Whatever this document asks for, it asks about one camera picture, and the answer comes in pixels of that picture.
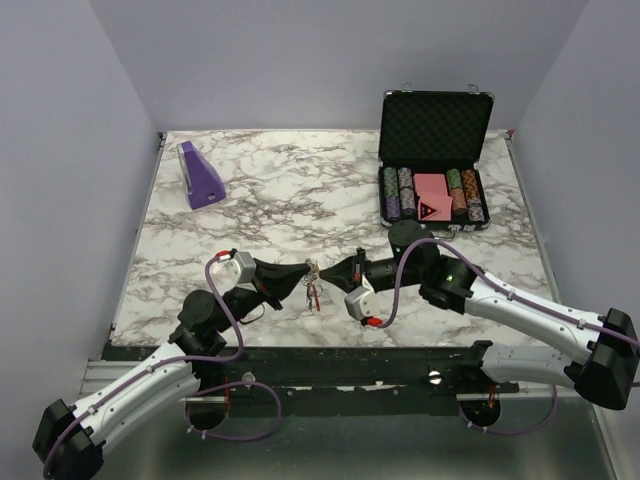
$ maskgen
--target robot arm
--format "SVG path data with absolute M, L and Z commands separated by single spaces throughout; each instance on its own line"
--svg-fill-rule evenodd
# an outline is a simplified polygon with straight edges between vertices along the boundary
M 322 279 L 347 293 L 347 311 L 363 325 L 388 326 L 397 311 L 398 289 L 420 285 L 420 295 L 438 308 L 495 320 L 548 345 L 490 346 L 481 368 L 492 380 L 565 386 L 605 408 L 626 406 L 638 349 L 594 328 L 637 339 L 628 315 L 615 309 L 598 315 L 523 292 L 460 258 L 440 255 L 438 241 L 414 221 L 395 224 L 389 243 L 394 258 L 369 261 L 358 249 L 356 255 L 320 272 Z M 398 275 L 401 265 L 404 270 Z M 383 323 L 377 318 L 376 292 L 390 289 L 396 290 L 394 310 Z
M 281 309 L 280 301 L 309 272 L 307 264 L 274 265 L 235 250 L 228 258 L 226 266 L 236 287 L 222 298 L 237 320 L 263 302 Z M 104 457 L 156 412 L 199 390 L 226 383 L 221 369 L 194 361 L 223 363 L 227 358 L 216 356 L 225 346 L 220 332 L 228 329 L 230 322 L 211 292 L 191 292 L 178 319 L 180 325 L 169 341 L 133 370 L 75 404 L 68 406 L 58 400 L 45 410 L 33 449 L 45 462 L 49 478 L 92 478 Z M 58 437 L 69 428 L 64 443 L 54 449 Z

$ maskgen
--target white marble surface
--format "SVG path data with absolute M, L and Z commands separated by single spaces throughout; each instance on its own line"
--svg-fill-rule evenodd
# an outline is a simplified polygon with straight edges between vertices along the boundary
M 191 211 L 184 197 L 176 145 L 191 140 L 218 170 L 228 197 Z M 352 255 L 390 256 L 377 197 L 378 132 L 227 131 L 169 133 L 116 319 L 115 345 L 157 345 L 177 325 L 182 300 L 207 288 L 203 265 L 219 250 L 237 248 L 267 262 L 316 260 L 321 268 Z M 537 243 L 504 138 L 489 134 L 480 174 L 491 214 L 481 232 L 459 233 L 453 244 L 505 281 L 550 297 Z M 231 287 L 214 267 L 219 289 Z M 394 325 L 363 328 L 346 313 L 344 293 L 324 284 L 321 311 L 305 308 L 301 285 L 278 312 L 267 307 L 243 327 L 248 345 L 433 346 L 475 340 L 523 345 L 533 340 L 497 323 L 428 305 L 418 287 L 403 289 Z M 380 294 L 383 317 L 391 292 Z M 225 338 L 234 345 L 233 333 Z

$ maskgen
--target screw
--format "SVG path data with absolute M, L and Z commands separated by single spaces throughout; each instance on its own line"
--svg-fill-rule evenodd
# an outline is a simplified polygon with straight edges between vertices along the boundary
M 429 372 L 429 383 L 431 385 L 440 385 L 442 383 L 442 375 L 436 370 Z
M 256 381 L 256 376 L 252 372 L 247 372 L 244 375 L 242 375 L 242 381 L 243 382 L 255 382 Z

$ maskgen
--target red clip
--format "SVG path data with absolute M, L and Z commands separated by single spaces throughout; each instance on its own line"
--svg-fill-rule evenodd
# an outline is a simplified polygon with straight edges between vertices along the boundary
M 379 327 L 380 325 L 382 325 L 382 320 L 380 320 L 378 317 L 371 317 L 367 320 L 367 325 L 371 327 Z

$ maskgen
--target metal floor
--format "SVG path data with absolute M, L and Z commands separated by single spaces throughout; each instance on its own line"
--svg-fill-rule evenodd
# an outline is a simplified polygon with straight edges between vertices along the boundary
M 458 417 L 285 418 L 255 443 L 187 435 L 181 405 L 134 432 L 107 458 L 98 480 L 573 480 L 615 479 L 593 407 L 561 398 L 555 420 L 521 437 L 466 428 Z M 523 428 L 544 417 L 550 400 L 503 400 L 496 426 Z M 230 419 L 225 433 L 255 433 L 268 419 Z

